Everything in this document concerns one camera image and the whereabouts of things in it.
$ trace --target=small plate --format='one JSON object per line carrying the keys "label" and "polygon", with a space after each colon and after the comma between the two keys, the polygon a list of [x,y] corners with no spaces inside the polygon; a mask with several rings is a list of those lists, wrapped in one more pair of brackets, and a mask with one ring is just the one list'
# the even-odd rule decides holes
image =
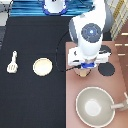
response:
{"label": "small plate", "polygon": [[47,58],[40,58],[33,64],[33,71],[39,76],[48,75],[52,70],[52,62]]}
{"label": "small plate", "polygon": [[76,98],[76,111],[80,119],[94,128],[105,127],[115,116],[112,97],[103,89],[88,87],[83,89]]}

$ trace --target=white robot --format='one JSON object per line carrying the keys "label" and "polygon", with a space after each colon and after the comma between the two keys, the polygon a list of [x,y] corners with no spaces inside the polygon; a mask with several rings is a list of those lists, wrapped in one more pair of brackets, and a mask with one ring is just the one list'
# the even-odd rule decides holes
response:
{"label": "white robot", "polygon": [[69,49],[68,65],[81,69],[95,68],[108,62],[111,53],[100,51],[106,22],[104,0],[94,0],[94,10],[73,17],[69,23],[70,37],[77,47]]}
{"label": "white robot", "polygon": [[45,0],[44,13],[47,15],[61,15],[67,11],[65,0]]}

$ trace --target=cable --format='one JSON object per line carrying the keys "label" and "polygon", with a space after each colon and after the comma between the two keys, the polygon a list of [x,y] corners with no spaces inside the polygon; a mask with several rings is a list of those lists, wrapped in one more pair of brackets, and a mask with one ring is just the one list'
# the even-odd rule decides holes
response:
{"label": "cable", "polygon": [[[85,4],[82,0],[79,0],[79,2],[82,3],[85,7],[89,7],[90,8],[90,4]],[[91,6],[91,8],[89,9],[89,11],[92,11],[94,8],[95,8],[95,6]]]}
{"label": "cable", "polygon": [[9,9],[9,8],[10,8],[12,2],[13,2],[13,0],[9,3],[9,6],[8,6],[8,10],[7,10],[8,17],[9,17],[9,10],[11,10],[11,9]]}
{"label": "cable", "polygon": [[56,67],[57,67],[58,71],[60,71],[60,72],[66,72],[66,71],[69,71],[69,70],[71,70],[71,69],[79,68],[79,67],[80,67],[80,65],[78,65],[78,66],[74,66],[74,67],[68,68],[68,69],[66,69],[66,70],[61,70],[61,69],[59,68],[59,66],[58,66],[58,63],[57,63],[58,49],[59,49],[59,46],[60,46],[61,41],[62,41],[63,38],[68,34],[68,32],[69,32],[69,31],[66,31],[66,32],[64,33],[64,35],[60,38],[60,40],[59,40],[59,42],[58,42],[58,44],[57,44],[57,48],[56,48],[55,63],[56,63]]}

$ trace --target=black cloth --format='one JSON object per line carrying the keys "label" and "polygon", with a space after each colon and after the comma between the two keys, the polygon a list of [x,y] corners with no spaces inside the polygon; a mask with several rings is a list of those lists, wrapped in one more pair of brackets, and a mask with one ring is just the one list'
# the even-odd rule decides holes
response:
{"label": "black cloth", "polygon": [[100,63],[98,71],[103,76],[112,76],[115,73],[115,68],[110,62]]}
{"label": "black cloth", "polygon": [[[55,49],[68,31],[71,17],[10,17],[7,20],[0,51],[0,128],[66,128],[66,73],[55,65]],[[65,42],[58,54],[60,68],[65,69]],[[12,52],[17,51],[18,70],[7,73]],[[33,72],[39,58],[53,63],[44,77]]]}

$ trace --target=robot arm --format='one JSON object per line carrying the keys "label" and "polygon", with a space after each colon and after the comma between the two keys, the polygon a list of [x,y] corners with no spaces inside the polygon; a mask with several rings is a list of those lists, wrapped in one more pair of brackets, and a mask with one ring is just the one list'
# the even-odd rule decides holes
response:
{"label": "robot arm", "polygon": [[106,20],[105,3],[94,0],[94,6],[94,10],[73,17],[69,23],[70,36],[77,44],[77,47],[69,50],[70,66],[84,64],[82,68],[94,68],[96,63],[106,63],[110,56],[110,53],[100,53]]}

